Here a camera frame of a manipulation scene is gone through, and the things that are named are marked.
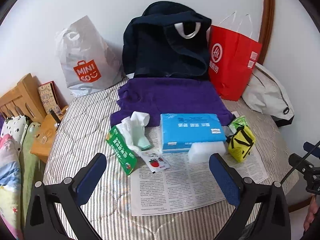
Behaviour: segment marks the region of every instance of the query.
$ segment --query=green box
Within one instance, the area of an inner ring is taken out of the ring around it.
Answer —
[[[133,151],[127,147],[122,134],[116,126],[111,128],[107,134],[106,141],[114,150],[125,174],[131,174],[138,160],[134,156]]]

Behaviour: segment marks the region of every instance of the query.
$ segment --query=navy blue bag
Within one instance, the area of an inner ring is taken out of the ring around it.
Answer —
[[[208,79],[206,31],[211,19],[174,2],[159,1],[124,32],[123,66],[134,77]]]

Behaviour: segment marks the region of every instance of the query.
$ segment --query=person's hand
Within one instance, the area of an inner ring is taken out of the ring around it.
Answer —
[[[306,220],[303,223],[304,231],[307,231],[309,229],[310,224],[315,219],[315,214],[318,212],[318,209],[319,206],[316,203],[316,195],[313,195],[308,209],[308,214],[306,216]]]

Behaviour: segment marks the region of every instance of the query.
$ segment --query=small bottle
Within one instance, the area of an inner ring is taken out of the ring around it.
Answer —
[[[61,109],[58,105],[55,106],[52,110],[57,114],[57,116],[62,116]]]
[[[47,137],[45,135],[40,135],[39,133],[35,135],[35,138],[38,140],[39,143],[44,144],[47,141]]]

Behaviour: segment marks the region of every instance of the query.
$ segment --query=white tissue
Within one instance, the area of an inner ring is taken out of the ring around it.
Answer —
[[[189,163],[205,163],[209,162],[209,158],[214,153],[221,156],[227,152],[224,142],[202,142],[193,143],[188,152]]]
[[[149,123],[150,115],[147,113],[134,111],[131,117],[124,118],[117,124],[119,132],[124,137],[127,147],[132,150],[136,156],[141,150],[148,149],[151,145],[145,137],[145,126]]]

